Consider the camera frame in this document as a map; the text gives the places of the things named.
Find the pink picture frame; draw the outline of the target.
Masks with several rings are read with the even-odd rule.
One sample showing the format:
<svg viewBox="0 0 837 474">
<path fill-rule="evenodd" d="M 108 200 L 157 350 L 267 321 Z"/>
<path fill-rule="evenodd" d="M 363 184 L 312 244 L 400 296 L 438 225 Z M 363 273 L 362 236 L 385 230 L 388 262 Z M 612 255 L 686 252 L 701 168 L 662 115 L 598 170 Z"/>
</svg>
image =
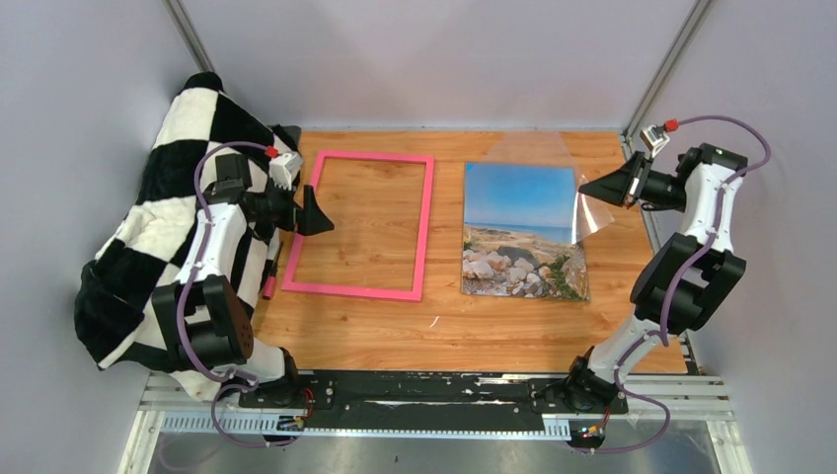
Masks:
<svg viewBox="0 0 837 474">
<path fill-rule="evenodd" d="M 281 281 L 281 288 L 287 291 L 322 294 L 331 296 L 346 296 L 390 301 L 419 302 L 422 298 L 423 280 L 425 274 L 425 259 L 428 246 L 430 210 L 433 191 L 435 159 L 430 155 L 411 155 L 384 152 L 360 152 L 342 150 L 322 150 L 318 153 L 311 171 L 309 184 L 317 190 L 328 159 L 343 159 L 355 161 L 375 161 L 391 163 L 421 164 L 424 167 L 422 183 L 421 206 L 418 222 L 418 237 L 413 270 L 412 288 L 410 290 L 385 289 L 377 287 L 363 287 L 352 285 L 336 285 L 325 283 L 301 282 L 295 280 L 295 273 L 301 258 L 302 246 L 305 238 L 295 237 L 288 252 L 287 263 Z"/>
</svg>

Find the pink handled screwdriver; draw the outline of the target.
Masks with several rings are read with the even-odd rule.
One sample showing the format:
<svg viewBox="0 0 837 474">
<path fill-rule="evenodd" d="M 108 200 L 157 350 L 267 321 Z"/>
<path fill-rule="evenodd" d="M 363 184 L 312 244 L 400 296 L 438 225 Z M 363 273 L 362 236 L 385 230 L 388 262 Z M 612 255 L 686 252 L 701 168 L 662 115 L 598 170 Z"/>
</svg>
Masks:
<svg viewBox="0 0 837 474">
<path fill-rule="evenodd" d="M 263 300 L 271 300 L 275 294 L 275 288 L 277 284 L 277 273 L 278 273 L 278 264 L 279 258 L 283 249 L 283 243 L 279 242 L 278 247 L 276 249 L 275 255 L 273 256 L 273 260 L 271 261 L 271 266 L 266 274 L 265 284 L 262 290 L 262 299 Z"/>
</svg>

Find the landscape beach photo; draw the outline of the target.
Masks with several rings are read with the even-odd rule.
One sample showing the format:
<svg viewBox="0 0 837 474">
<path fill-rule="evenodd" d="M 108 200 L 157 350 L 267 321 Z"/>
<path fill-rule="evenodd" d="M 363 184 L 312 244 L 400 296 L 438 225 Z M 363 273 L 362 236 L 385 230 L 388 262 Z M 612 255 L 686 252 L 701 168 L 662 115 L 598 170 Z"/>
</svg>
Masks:
<svg viewBox="0 0 837 474">
<path fill-rule="evenodd" d="M 466 164 L 462 293 L 588 300 L 576 189 L 571 167 Z"/>
</svg>

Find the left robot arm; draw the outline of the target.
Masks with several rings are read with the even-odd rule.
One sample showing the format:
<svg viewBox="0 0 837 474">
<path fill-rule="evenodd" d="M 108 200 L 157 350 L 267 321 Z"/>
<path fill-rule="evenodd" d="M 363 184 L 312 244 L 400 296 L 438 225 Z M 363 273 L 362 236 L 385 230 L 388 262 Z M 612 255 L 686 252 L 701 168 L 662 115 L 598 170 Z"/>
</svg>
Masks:
<svg viewBox="0 0 837 474">
<path fill-rule="evenodd" d="M 247 281 L 240 244 L 255 234 L 252 223 L 300 236 L 332 231 L 335 225 L 318 207 L 312 186 L 304 186 L 301 204 L 294 200 L 302 157 L 273 147 L 264 152 L 270 158 L 269 178 L 260 193 L 250 189 L 251 157 L 219 149 L 205 155 L 215 162 L 216 180 L 197 190 L 190 252 L 175 280 L 154 291 L 152 305 L 176 371 L 195 371 L 221 386 L 240 378 L 256 389 L 265 381 L 267 398 L 289 408 L 300 400 L 303 384 L 289 353 L 254 335 L 238 293 Z"/>
</svg>

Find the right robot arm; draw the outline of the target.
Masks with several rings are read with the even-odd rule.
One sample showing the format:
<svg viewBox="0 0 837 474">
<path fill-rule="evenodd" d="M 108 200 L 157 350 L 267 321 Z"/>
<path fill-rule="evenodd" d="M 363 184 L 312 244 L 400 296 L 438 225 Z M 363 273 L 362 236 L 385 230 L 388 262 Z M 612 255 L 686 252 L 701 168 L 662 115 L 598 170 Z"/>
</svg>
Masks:
<svg viewBox="0 0 837 474">
<path fill-rule="evenodd" d="M 578 356 L 560 393 L 577 412 L 604 409 L 627 374 L 656 346 L 702 328 L 743 277 L 730 222 L 749 161 L 708 143 L 679 155 L 674 174 L 651 169 L 636 152 L 618 170 L 580 187 L 581 194 L 629 207 L 637 202 L 682 212 L 673 233 L 632 288 L 632 315 L 606 341 Z"/>
</svg>

